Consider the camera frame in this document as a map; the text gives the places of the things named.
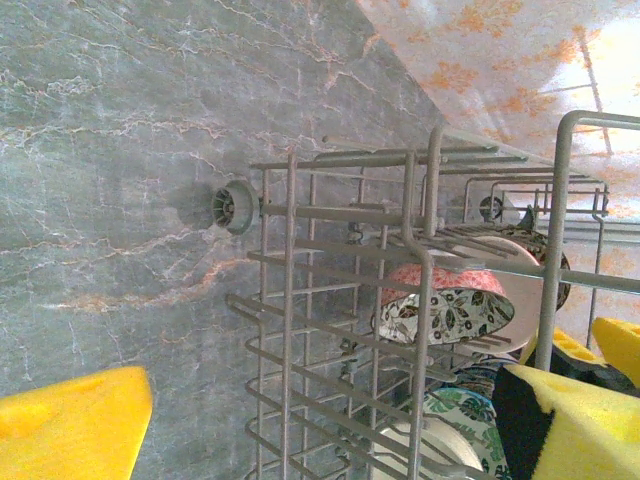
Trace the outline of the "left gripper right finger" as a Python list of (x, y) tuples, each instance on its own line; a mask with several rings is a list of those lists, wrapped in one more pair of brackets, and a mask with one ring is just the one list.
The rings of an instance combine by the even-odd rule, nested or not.
[(508, 365), (493, 392), (513, 480), (640, 480), (640, 398)]

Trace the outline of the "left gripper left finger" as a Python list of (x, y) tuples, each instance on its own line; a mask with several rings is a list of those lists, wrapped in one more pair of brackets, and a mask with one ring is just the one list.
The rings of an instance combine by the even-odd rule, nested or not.
[(0, 480), (130, 480), (152, 405), (140, 366), (0, 398)]

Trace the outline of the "cream ceramic bowl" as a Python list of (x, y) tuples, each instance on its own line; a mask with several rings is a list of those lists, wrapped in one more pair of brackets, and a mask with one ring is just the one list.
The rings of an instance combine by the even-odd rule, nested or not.
[[(539, 262), (523, 246), (498, 236), (480, 236), (476, 243), (454, 245), (451, 253), (437, 253), (436, 265), (443, 268), (484, 267), (483, 260), (505, 260), (517, 264), (538, 266)], [(515, 315), (504, 328), (477, 340), (461, 342), (467, 350), (505, 354), (524, 347), (537, 332), (543, 281), (513, 273), (494, 272), (504, 290), (504, 296), (513, 304)]]
[[(380, 433), (406, 447), (409, 446), (409, 423), (396, 423), (381, 430)], [(421, 438), (420, 453), (424, 457), (444, 465), (465, 465), (477, 470), (483, 470), (480, 458), (471, 443), (455, 428), (446, 424), (444, 421), (436, 418), (428, 418), (426, 427), (422, 429)], [(373, 456), (380, 462), (403, 474), (404, 479), (406, 479), (408, 471), (408, 460), (406, 456), (401, 456), (379, 444), (374, 445)], [(421, 466), (420, 472), (421, 475), (426, 476), (421, 477), (421, 480), (422, 478), (424, 478), (424, 480), (443, 480), (441, 476), (431, 473), (425, 466)], [(371, 475), (371, 480), (396, 480), (377, 467), (372, 467)]]

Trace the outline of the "blue white patterned bowl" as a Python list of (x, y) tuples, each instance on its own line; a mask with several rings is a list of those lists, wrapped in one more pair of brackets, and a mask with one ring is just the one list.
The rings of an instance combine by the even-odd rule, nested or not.
[(443, 384), (444, 388), (469, 390), (486, 398), (491, 398), (495, 389), (500, 364), (472, 365), (455, 372), (456, 380)]

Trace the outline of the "brown lattice patterned bowl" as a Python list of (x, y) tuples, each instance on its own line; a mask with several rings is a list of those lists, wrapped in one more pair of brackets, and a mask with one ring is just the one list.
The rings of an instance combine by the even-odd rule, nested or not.
[[(500, 229), (500, 234), (523, 246), (540, 265), (545, 265), (549, 240), (544, 234), (527, 230), (518, 226), (507, 226)], [(570, 295), (571, 285), (566, 282), (558, 284), (556, 310), (560, 310)]]

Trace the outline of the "red bowl floral interior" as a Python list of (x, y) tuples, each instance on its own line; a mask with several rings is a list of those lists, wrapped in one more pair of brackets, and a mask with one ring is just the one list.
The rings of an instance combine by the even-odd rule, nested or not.
[(426, 328), (431, 345), (475, 340), (498, 332), (515, 317), (515, 307), (506, 297), (496, 275), (488, 270), (454, 273), (434, 267), (429, 296), (419, 295), (422, 269), (403, 264), (387, 279), (411, 286), (411, 291), (384, 288), (381, 305), (372, 312), (371, 327), (383, 339), (412, 344), (419, 336), (419, 311), (426, 306)]

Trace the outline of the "green leaf patterned bowl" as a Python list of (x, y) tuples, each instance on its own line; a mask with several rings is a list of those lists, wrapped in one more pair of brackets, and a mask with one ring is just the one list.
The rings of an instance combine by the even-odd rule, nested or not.
[(425, 396), (423, 412), (451, 424), (470, 443), (485, 473), (513, 480), (489, 399), (462, 388), (441, 388)]

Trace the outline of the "grey wire dish rack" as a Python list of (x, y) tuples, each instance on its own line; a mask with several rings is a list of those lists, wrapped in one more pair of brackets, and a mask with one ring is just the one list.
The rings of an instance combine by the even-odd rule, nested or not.
[[(396, 480), (421, 480), (421, 466), (443, 480), (496, 480), (484, 470), (444, 465), (420, 453), (425, 396), (472, 365), (524, 365), (549, 371), (554, 329), (582, 290), (593, 297), (640, 297), (640, 279), (579, 265), (564, 239), (567, 211), (608, 214), (605, 181), (571, 166), (580, 127), (640, 130), (640, 118), (573, 111), (557, 131), (553, 161), (451, 127), (437, 127), (423, 148), (379, 149), (333, 140), (311, 160), (258, 163), (261, 184), (219, 189), (216, 222), (233, 234), (261, 228), (248, 258), (259, 265), (253, 294), (230, 294), (228, 307), (257, 328), (247, 350), (257, 363), (246, 384), (256, 411), (245, 430), (255, 448), (243, 480), (371, 480), (372, 467)], [(484, 267), (436, 265), (437, 253), (518, 226), (548, 237), (545, 265), (483, 260)], [(488, 270), (543, 281), (537, 332), (513, 352), (488, 354), (459, 343), (431, 345), (426, 306), (412, 344), (371, 327), (387, 276), (403, 264), (422, 269), (422, 298), (434, 267)], [(558, 284), (571, 285), (556, 310)], [(410, 424), (406, 447), (381, 430)], [(406, 479), (373, 456), (375, 444), (406, 456)]]

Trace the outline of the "aluminium side rail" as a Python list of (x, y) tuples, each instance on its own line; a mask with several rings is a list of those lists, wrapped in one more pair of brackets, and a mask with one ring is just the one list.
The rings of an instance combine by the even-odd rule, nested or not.
[(640, 220), (622, 220), (600, 210), (567, 211), (564, 219), (566, 241), (640, 243)]

